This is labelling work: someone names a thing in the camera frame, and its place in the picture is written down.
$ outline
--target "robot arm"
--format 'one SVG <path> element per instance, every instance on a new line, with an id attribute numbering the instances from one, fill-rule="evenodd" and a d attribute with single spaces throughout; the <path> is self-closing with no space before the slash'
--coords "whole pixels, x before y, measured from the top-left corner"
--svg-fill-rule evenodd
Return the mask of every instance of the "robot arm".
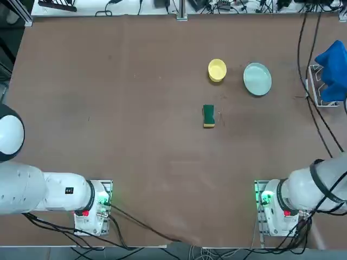
<path id="1" fill-rule="evenodd" d="M 309 167 L 293 171 L 287 179 L 271 180 L 261 195 L 271 236 L 287 236 L 299 219 L 299 211 L 312 211 L 323 197 L 318 210 L 329 211 L 343 204 L 346 209 L 347 178 L 330 192 L 337 179 L 347 171 L 347 153 L 326 161 L 316 160 Z"/>
<path id="2" fill-rule="evenodd" d="M 31 211 L 74 211 L 75 228 L 101 235 L 110 195 L 98 180 L 74 173 L 3 162 L 0 164 L 0 215 Z"/>

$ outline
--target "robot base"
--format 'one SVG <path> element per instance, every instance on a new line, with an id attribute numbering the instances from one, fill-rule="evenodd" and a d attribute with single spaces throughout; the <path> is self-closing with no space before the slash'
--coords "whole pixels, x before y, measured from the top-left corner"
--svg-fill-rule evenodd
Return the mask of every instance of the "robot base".
<path id="1" fill-rule="evenodd" d="M 90 180 L 94 186 L 95 196 L 92 208 L 83 212 L 82 216 L 74 213 L 75 228 L 96 236 L 107 235 L 110 227 L 108 215 L 110 207 L 104 203 L 110 203 L 112 197 L 111 180 Z M 79 236 L 88 236 L 85 233 L 75 232 Z"/>
<path id="2" fill-rule="evenodd" d="M 298 224 L 299 214 L 291 216 L 288 211 L 282 210 L 277 197 L 279 180 L 271 180 L 260 194 L 261 206 L 264 210 L 268 234 L 270 236 L 288 236 L 289 232 Z M 294 236 L 296 229 L 289 234 Z"/>

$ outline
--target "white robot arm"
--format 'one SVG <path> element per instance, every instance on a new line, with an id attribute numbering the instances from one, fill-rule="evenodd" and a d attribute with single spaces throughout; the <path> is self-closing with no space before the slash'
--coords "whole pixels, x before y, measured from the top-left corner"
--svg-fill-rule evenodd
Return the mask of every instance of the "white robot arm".
<path id="1" fill-rule="evenodd" d="M 271 180 L 261 195 L 271 236 L 287 236 L 299 219 L 299 211 L 312 211 L 323 197 L 318 210 L 338 206 L 347 210 L 347 178 L 332 192 L 330 188 L 347 171 L 347 153 L 329 160 L 316 160 L 309 167 L 296 170 L 287 179 Z"/>
<path id="2" fill-rule="evenodd" d="M 74 173 L 42 172 L 8 161 L 24 143 L 19 115 L 0 105 L 0 215 L 30 211 L 74 211 L 75 228 L 96 236 L 106 234 L 112 182 L 86 180 Z"/>

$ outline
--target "floor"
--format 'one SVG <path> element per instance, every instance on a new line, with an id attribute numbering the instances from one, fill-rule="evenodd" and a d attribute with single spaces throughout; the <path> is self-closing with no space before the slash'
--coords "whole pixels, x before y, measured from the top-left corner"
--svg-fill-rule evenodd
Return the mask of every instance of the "floor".
<path id="1" fill-rule="evenodd" d="M 173 243 L 168 246 L 167 251 L 177 256 L 180 260 L 188 260 L 188 252 L 190 246 L 184 243 Z M 125 255 L 129 254 L 127 251 L 118 248 L 106 248 L 104 251 L 100 252 L 90 252 L 86 256 L 91 260 L 104 260 L 112 259 L 116 260 Z M 247 251 L 240 250 L 229 259 L 243 259 Z M 0 255 L 2 260 L 13 260 L 13 259 L 25 259 L 25 260 L 74 260 L 78 255 L 73 252 L 70 248 L 1 248 Z M 200 256 L 200 248 L 194 249 L 195 259 L 198 259 Z M 324 260 L 324 259 L 346 259 L 347 251 L 319 251 L 319 250 L 309 250 L 303 255 L 294 255 L 290 252 L 284 253 L 280 256 L 277 255 L 262 255 L 262 254 L 251 254 L 247 259 L 248 260 L 272 260 L 272 259 L 283 259 L 283 260 Z M 146 248 L 141 252 L 138 252 L 127 259 L 173 259 L 172 256 L 165 253 L 163 250 L 155 248 Z M 202 260 L 217 260 L 217 257 L 209 258 L 205 257 Z"/>

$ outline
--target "yellow sponge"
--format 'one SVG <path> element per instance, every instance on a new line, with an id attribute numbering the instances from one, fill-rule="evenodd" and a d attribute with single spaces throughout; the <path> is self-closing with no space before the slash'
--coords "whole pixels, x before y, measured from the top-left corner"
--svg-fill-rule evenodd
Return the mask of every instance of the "yellow sponge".
<path id="1" fill-rule="evenodd" d="M 202 113 L 204 116 L 204 128 L 215 127 L 215 108 L 214 105 L 203 105 Z"/>

